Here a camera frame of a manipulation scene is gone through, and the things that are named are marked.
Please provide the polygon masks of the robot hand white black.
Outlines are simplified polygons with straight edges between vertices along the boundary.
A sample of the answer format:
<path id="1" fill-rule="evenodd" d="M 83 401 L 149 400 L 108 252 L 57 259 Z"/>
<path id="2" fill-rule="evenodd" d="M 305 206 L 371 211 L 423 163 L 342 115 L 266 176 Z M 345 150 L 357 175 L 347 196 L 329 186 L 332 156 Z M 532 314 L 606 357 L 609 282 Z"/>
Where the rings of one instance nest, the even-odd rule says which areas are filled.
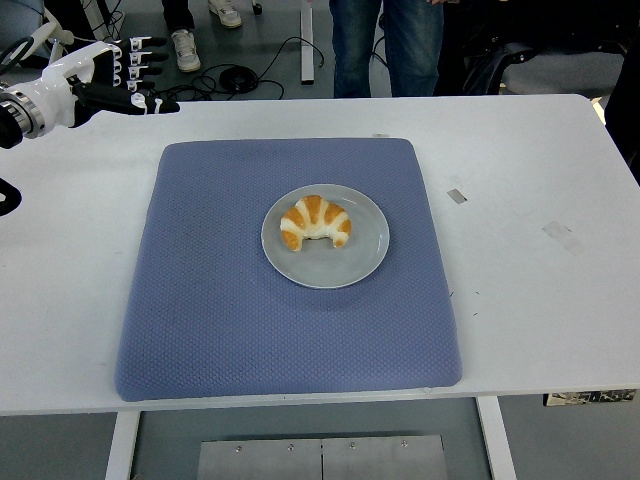
<path id="1" fill-rule="evenodd" d="M 95 42 L 46 67 L 28 94 L 38 113 L 34 133 L 44 135 L 57 126 L 75 128 L 95 113 L 124 115 L 177 113 L 177 102 L 147 91 L 146 76 L 158 75 L 168 55 L 155 52 L 166 40 L 132 37 L 117 43 Z"/>

